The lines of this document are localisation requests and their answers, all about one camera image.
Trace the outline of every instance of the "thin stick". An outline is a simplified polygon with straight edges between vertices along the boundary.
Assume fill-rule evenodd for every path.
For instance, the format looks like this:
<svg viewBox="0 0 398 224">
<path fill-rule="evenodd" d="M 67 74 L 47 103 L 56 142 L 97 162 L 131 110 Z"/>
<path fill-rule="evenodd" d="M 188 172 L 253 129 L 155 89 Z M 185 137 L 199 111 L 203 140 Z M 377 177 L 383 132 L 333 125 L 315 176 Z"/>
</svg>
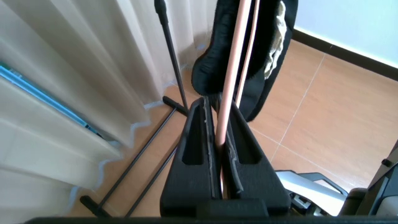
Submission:
<svg viewBox="0 0 398 224">
<path fill-rule="evenodd" d="M 236 95 L 236 106 L 238 108 L 239 108 L 239 105 L 241 104 L 244 81 L 246 81 L 246 75 L 248 74 L 251 50 L 253 48 L 254 37 L 256 36 L 256 27 L 257 27 L 257 18 L 259 15 L 259 8 L 260 8 L 260 0 L 256 0 L 256 4 L 254 5 L 254 16 L 253 16 L 253 23 L 251 26 L 249 47 L 248 47 L 248 51 L 246 52 L 246 57 L 244 59 L 241 80 L 239 81 L 239 86 L 238 86 L 238 94 Z"/>
<path fill-rule="evenodd" d="M 223 150 L 225 143 L 226 127 L 228 124 L 229 112 L 231 110 L 232 96 L 239 68 L 239 60 L 242 54 L 244 35 L 249 19 L 250 3 L 250 0 L 243 0 L 239 3 L 231 53 L 229 54 L 228 67 L 224 81 L 223 99 L 221 100 L 220 113 L 217 121 L 216 146 L 219 153 Z"/>
</svg>

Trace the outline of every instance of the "white wall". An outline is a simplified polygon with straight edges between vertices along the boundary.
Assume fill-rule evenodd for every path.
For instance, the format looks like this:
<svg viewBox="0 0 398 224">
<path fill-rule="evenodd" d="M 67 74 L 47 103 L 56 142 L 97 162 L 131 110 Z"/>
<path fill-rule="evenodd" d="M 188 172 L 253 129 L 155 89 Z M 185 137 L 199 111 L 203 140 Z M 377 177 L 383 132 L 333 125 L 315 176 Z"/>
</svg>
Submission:
<svg viewBox="0 0 398 224">
<path fill-rule="evenodd" d="M 398 68 L 398 0 L 298 0 L 295 28 Z"/>
</svg>

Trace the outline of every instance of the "brown floor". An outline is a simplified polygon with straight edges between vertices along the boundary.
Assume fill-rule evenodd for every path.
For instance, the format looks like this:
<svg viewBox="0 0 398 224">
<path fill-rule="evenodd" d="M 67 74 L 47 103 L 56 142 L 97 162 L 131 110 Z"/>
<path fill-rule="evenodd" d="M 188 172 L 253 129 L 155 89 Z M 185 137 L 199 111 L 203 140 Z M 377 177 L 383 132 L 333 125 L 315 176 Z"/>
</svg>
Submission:
<svg viewBox="0 0 398 224">
<path fill-rule="evenodd" d="M 188 104 L 198 98 L 184 74 Z M 179 101 L 178 88 L 166 95 Z M 136 132 L 134 149 L 105 168 L 97 191 L 83 190 L 99 202 L 171 109 L 150 111 L 152 125 Z M 176 145 L 185 117 L 175 113 L 138 160 L 105 209 L 124 215 L 168 152 Z M 321 172 L 346 190 L 367 187 L 398 139 L 398 82 L 292 41 L 272 91 L 258 117 L 249 123 L 274 169 Z M 159 199 L 169 165 L 137 209 L 135 217 L 159 216 Z M 79 201 L 68 216 L 92 217 Z"/>
</svg>

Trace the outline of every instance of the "white curtain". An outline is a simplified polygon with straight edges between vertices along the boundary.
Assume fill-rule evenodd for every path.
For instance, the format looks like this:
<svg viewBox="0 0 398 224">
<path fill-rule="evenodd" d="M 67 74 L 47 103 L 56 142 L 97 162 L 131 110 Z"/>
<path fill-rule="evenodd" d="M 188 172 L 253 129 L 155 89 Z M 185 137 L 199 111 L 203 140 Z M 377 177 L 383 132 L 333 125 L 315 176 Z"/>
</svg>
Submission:
<svg viewBox="0 0 398 224">
<path fill-rule="evenodd" d="M 180 68 L 208 43 L 215 0 L 168 0 Z M 174 72 L 151 0 L 0 0 L 0 62 L 70 108 L 104 140 L 0 77 L 0 222 L 65 211 L 73 186 L 100 184 L 108 141 L 134 124 Z"/>
</svg>

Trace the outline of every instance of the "beige curtain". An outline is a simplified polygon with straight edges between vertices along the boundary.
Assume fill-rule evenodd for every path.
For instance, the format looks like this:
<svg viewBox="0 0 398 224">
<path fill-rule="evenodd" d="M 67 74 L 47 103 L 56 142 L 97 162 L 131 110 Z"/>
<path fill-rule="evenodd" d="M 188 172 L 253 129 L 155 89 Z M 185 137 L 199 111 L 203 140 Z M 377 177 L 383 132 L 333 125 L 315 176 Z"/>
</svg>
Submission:
<svg viewBox="0 0 398 224">
<path fill-rule="evenodd" d="M 216 1 L 166 5 L 180 68 L 190 66 L 210 38 Z M 134 124 L 149 121 L 146 109 L 175 79 L 151 0 L 0 0 L 0 61 L 129 147 Z M 62 213 L 73 186 L 95 187 L 99 166 L 120 158 L 1 77 L 0 103 L 1 223 Z"/>
</svg>

